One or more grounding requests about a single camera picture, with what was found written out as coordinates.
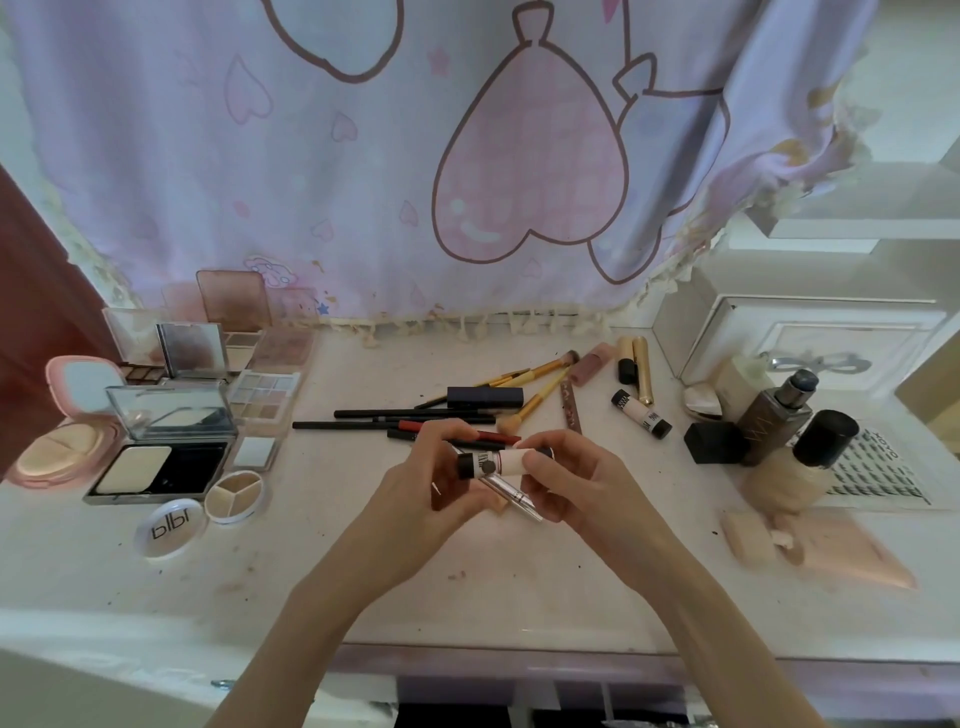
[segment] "brush bristles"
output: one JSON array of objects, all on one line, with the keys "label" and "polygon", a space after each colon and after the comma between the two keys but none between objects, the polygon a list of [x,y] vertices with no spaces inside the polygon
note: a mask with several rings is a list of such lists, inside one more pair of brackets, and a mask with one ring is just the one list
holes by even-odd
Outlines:
[{"label": "brush bristles", "polygon": [[497,418],[496,421],[496,431],[501,435],[516,435],[516,432],[520,429],[522,424],[523,420],[520,419],[519,415],[500,417]]}]

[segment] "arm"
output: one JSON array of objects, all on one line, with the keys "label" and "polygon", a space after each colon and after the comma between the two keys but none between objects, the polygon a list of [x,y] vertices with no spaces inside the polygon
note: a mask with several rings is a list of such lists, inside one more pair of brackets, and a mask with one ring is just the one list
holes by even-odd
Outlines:
[{"label": "arm", "polygon": [[613,453],[571,430],[542,432],[518,448],[523,490],[543,516],[567,522],[660,617],[721,726],[826,728],[780,671],[727,593],[673,534]]},{"label": "arm", "polygon": [[448,438],[460,420],[428,423],[363,512],[290,593],[280,616],[207,728],[301,726],[337,647],[360,613],[415,573],[464,523],[496,505],[456,476]]}]

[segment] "cream tube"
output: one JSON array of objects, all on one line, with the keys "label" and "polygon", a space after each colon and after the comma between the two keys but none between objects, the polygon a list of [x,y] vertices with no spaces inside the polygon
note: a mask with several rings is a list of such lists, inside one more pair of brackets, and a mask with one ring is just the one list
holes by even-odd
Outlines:
[{"label": "cream tube", "polygon": [[[501,451],[465,452],[457,455],[457,477],[469,480],[485,475],[526,475],[523,467],[523,455],[529,449],[505,449]],[[550,448],[537,448],[549,458],[553,457]]]},{"label": "cream tube", "polygon": [[666,437],[667,433],[673,429],[673,425],[667,422],[663,417],[658,415],[652,409],[644,407],[640,400],[631,397],[622,389],[618,389],[616,391],[616,394],[613,395],[611,402],[619,407],[623,414],[643,427],[643,429],[656,437],[658,440],[662,440],[664,437]]}]

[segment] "heart pattern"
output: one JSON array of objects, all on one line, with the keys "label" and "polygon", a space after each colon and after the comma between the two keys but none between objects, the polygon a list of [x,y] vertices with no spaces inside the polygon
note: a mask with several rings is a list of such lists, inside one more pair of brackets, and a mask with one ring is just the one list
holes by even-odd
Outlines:
[{"label": "heart pattern", "polygon": [[330,138],[337,142],[356,141],[357,125],[349,116],[337,111],[337,115],[333,117],[333,126],[330,127]]},{"label": "heart pattern", "polygon": [[400,208],[400,222],[415,228],[420,223],[420,217],[417,215],[417,209],[408,201],[403,201],[403,207]]},{"label": "heart pattern", "polygon": [[266,86],[251,73],[240,54],[233,57],[224,79],[224,101],[234,122],[243,126],[251,117],[265,119],[274,112]]},{"label": "heart pattern", "polygon": [[333,223],[324,218],[310,229],[310,234],[328,243],[333,239]]}]

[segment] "pink heart print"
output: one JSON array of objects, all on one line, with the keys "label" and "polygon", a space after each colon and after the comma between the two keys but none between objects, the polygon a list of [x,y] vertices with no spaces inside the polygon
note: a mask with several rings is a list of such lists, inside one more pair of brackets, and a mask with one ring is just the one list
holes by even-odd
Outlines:
[{"label": "pink heart print", "polygon": [[224,79],[224,101],[230,118],[243,126],[252,116],[265,119],[274,111],[274,100],[239,54],[233,57]]},{"label": "pink heart print", "polygon": [[400,208],[400,222],[415,228],[420,223],[420,217],[417,210],[408,201],[403,201],[403,207]]},{"label": "pink heart print", "polygon": [[513,253],[527,235],[584,243],[620,209],[627,160],[586,72],[546,42],[553,5],[514,9],[524,45],[494,71],[437,170],[433,220],[441,247],[470,262]]},{"label": "pink heart print", "polygon": [[328,243],[333,239],[333,223],[324,218],[310,229],[310,234]]},{"label": "pink heart print", "polygon": [[333,117],[333,126],[330,128],[330,138],[334,141],[356,141],[357,125],[353,119],[340,111]]}]

